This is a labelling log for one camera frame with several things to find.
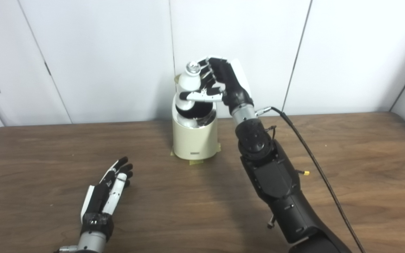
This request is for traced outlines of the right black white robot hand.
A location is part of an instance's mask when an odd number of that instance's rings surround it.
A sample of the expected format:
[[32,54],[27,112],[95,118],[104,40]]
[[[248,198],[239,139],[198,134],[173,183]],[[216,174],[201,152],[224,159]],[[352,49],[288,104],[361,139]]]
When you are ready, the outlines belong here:
[[246,107],[254,107],[249,83],[238,61],[207,56],[190,62],[178,81],[177,107],[192,109],[196,103],[222,102],[229,114]]

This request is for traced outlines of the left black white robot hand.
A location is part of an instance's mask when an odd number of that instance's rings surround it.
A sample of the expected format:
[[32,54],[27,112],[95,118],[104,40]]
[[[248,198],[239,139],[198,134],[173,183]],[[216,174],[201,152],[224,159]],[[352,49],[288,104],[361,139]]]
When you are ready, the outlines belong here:
[[124,189],[130,185],[133,165],[128,157],[117,160],[97,185],[90,185],[81,210],[81,234],[99,232],[108,242],[114,232],[113,214]]

